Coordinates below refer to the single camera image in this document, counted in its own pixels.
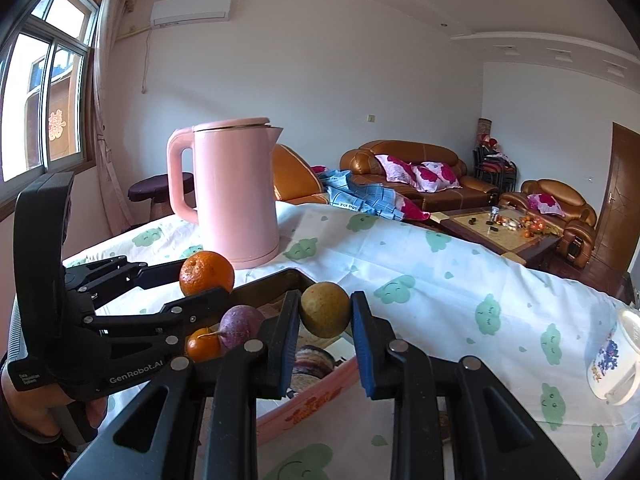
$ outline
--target window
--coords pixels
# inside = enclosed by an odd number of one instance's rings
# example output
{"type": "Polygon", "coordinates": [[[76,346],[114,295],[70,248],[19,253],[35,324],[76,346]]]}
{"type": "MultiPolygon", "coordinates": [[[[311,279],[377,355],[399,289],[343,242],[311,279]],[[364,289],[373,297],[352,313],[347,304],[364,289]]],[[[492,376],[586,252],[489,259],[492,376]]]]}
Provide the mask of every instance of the window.
{"type": "Polygon", "coordinates": [[[86,160],[86,67],[98,6],[40,0],[0,52],[0,203],[86,160]]]}

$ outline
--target white mug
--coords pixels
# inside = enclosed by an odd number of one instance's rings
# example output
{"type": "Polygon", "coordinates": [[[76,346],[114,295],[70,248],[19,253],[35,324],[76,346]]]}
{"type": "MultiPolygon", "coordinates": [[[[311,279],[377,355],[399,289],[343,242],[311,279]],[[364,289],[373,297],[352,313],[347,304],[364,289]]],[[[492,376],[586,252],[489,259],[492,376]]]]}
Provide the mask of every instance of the white mug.
{"type": "Polygon", "coordinates": [[[618,312],[615,327],[587,368],[587,381],[596,397],[614,406],[633,397],[640,386],[640,316],[635,310],[618,312]]]}

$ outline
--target curtain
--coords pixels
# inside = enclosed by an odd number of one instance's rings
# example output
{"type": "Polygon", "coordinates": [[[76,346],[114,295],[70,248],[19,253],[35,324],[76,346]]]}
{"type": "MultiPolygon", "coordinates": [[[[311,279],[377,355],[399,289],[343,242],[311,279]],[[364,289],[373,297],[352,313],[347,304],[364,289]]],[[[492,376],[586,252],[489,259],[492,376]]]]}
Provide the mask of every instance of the curtain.
{"type": "Polygon", "coordinates": [[[107,139],[109,131],[104,120],[106,102],[106,76],[109,54],[115,42],[120,21],[125,12],[131,12],[136,0],[102,0],[98,12],[95,60],[93,72],[94,116],[92,130],[95,146],[95,163],[100,183],[100,196],[104,213],[112,235],[119,235],[130,228],[133,218],[129,211],[113,167],[107,139]]]}

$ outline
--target human hand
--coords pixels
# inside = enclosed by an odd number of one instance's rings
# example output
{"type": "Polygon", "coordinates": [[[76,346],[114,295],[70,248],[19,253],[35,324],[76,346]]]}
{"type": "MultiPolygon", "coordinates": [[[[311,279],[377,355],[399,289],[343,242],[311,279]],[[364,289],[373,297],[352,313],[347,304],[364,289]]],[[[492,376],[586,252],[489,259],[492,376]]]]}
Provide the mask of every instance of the human hand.
{"type": "MultiPolygon", "coordinates": [[[[56,436],[60,427],[53,418],[50,408],[66,406],[74,402],[58,384],[47,384],[19,392],[11,382],[6,366],[1,378],[4,398],[14,419],[44,436],[56,436]]],[[[92,400],[86,404],[86,416],[92,428],[100,426],[107,410],[107,398],[92,400]]]]}

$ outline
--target metal bolt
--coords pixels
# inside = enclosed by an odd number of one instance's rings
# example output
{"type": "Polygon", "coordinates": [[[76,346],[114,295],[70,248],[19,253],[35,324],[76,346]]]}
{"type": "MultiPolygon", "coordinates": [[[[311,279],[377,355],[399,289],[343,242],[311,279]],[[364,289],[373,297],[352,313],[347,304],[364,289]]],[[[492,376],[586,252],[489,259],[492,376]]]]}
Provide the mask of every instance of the metal bolt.
{"type": "Polygon", "coordinates": [[[402,339],[394,339],[391,343],[389,343],[389,350],[392,352],[406,352],[409,349],[409,343],[402,339]]]}
{"type": "Polygon", "coordinates": [[[473,357],[472,355],[469,355],[464,359],[462,359],[462,365],[467,370],[476,371],[476,370],[479,370],[480,367],[482,366],[482,361],[477,357],[473,357]]]}
{"type": "Polygon", "coordinates": [[[183,355],[171,359],[171,370],[179,372],[180,370],[184,370],[187,366],[189,366],[189,360],[183,355]]]}
{"type": "Polygon", "coordinates": [[[249,341],[244,343],[244,349],[247,352],[259,352],[263,346],[264,344],[259,339],[249,339],[249,341]]]}

